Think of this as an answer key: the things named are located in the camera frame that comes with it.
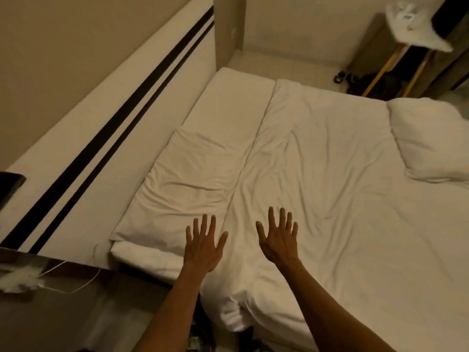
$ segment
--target hand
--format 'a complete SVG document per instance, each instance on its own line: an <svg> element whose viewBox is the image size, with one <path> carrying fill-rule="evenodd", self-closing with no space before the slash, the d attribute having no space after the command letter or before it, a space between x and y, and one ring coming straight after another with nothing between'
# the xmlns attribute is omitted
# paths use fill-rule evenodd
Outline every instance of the hand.
<svg viewBox="0 0 469 352"><path fill-rule="evenodd" d="M298 246L296 243L298 223L293 224L292 230L292 213L288 213L285 222L285 209L281 208L280 223L276 226L273 207L269 207L269 233L267 237L264 233L264 227L259 221L256 222L256 229L262 252L278 268L298 260Z"/></svg>
<svg viewBox="0 0 469 352"><path fill-rule="evenodd" d="M194 219L194 230L191 237L191 227L186 227L186 248L184 250L184 266L190 266L196 269L203 276L215 269L223 255L223 248L228 239L228 232L223 232L215 247L215 215L212 215L208 235L207 231L207 215L202 216L202 225L199 232L198 219Z"/></svg>

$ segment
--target headboard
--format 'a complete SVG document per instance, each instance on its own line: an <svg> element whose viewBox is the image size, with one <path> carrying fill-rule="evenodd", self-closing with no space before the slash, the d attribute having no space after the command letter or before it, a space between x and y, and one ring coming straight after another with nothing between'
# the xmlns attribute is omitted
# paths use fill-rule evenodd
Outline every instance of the headboard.
<svg viewBox="0 0 469 352"><path fill-rule="evenodd" d="M216 72L213 0L192 0L9 169L0 247L110 267L109 236Z"/></svg>

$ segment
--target black stripe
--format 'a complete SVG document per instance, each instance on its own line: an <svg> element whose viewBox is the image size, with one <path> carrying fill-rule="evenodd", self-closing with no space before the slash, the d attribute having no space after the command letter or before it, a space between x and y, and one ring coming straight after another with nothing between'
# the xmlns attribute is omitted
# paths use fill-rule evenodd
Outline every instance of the black stripe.
<svg viewBox="0 0 469 352"><path fill-rule="evenodd" d="M42 247L44 247L45 243L47 240L52 236L54 231L57 229L57 227L62 223L62 221L67 217L68 213L70 210L72 210L73 206L79 201L79 199L82 197L82 195L85 193L86 189L91 185L93 180L97 177L97 175L101 172L101 170L104 168L104 166L108 163L109 159L112 158L114 153L118 150L120 145L125 141L127 136L132 132L134 127L137 125L137 123L142 119L142 117L145 115L147 110L150 108L150 106L155 102L155 100L160 96L161 92L166 88L167 84L173 79L173 77L176 75L180 67L186 62L187 58L190 57L192 52L196 49L196 47L199 45L199 43L204 39L204 37L207 35L207 33L212 29L214 25L214 22L212 22L207 29L203 32L203 34L199 37L199 39L194 43L194 45L189 49L189 51L186 53L184 58L181 59L181 61L176 65L176 67L173 69L171 74L164 80L164 82L161 84L161 86L156 90L155 94L151 96L151 98L148 100L148 102L145 104L145 106L138 112L137 116L132 120L132 122L127 126L125 131L120 135L120 137L117 139L116 143L110 148L108 153L105 154L103 159L98 163L98 165L93 169L93 171L90 173L90 175L85 179L83 184L80 185L76 193L70 198L70 200L65 204L65 206L62 208L62 210L59 212L59 214L56 216L56 218L51 222L49 227L45 229L44 233L39 237L39 239L34 243L32 248L29 250L29 253L33 254L38 254L39 251L41 250Z"/></svg>
<svg viewBox="0 0 469 352"><path fill-rule="evenodd" d="M72 161L65 171L50 186L44 195L34 204L28 213L20 220L15 228L0 243L0 247L17 250L25 242L32 231L44 219L70 185L91 162L104 144L111 138L135 107L142 101L144 96L170 67L176 58L183 52L189 42L197 35L202 27L213 16L213 6L202 16L202 18L190 29L190 31L179 41L173 50L161 61L151 74L142 82L135 92L126 100L107 124L86 145L80 154Z"/></svg>

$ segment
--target wooden leg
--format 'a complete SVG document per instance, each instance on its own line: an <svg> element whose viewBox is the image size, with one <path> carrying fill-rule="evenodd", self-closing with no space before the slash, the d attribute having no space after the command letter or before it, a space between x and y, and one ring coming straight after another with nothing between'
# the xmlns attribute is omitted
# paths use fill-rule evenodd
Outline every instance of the wooden leg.
<svg viewBox="0 0 469 352"><path fill-rule="evenodd" d="M414 87L417 79L422 74L422 71L424 70L425 65L427 65L428 60L430 59L432 54L433 54L432 50L428 50L427 54L425 54L425 57L422 59L422 63L420 63L420 65L417 68L417 71L415 72L414 76L412 77L409 84L407 85L407 88L405 89L404 94L402 95L403 98L406 98L408 94L410 93L410 91L412 90L412 88Z"/></svg>
<svg viewBox="0 0 469 352"><path fill-rule="evenodd" d="M402 52L402 49L405 47L405 45L403 44L400 44L395 52L392 54L392 56L389 57L389 59L387 60L386 64L383 65L383 67L381 68L381 70L379 71L379 73L375 76L375 78L373 79L372 83L368 86L368 88L366 88L365 92L362 94L362 97L367 97L367 95L370 93L370 91L372 91L372 89L375 87L376 83L379 81L379 79L381 79L381 77L384 75L385 72L387 72L389 70L389 68L391 67L391 65L394 64L394 61L396 60L396 58L399 56L399 54Z"/></svg>

